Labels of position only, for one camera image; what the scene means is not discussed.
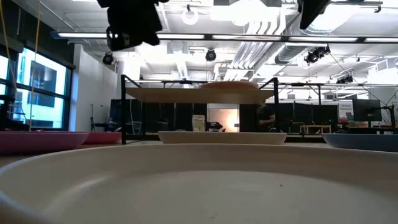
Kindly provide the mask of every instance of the computer screen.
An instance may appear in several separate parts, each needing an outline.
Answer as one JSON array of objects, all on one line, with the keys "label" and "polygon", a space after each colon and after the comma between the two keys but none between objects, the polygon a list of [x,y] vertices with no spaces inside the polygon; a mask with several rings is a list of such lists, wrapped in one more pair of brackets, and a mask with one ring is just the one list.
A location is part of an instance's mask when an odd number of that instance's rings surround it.
[{"label": "computer screen", "polygon": [[353,109],[354,121],[382,121],[379,100],[353,100]]}]

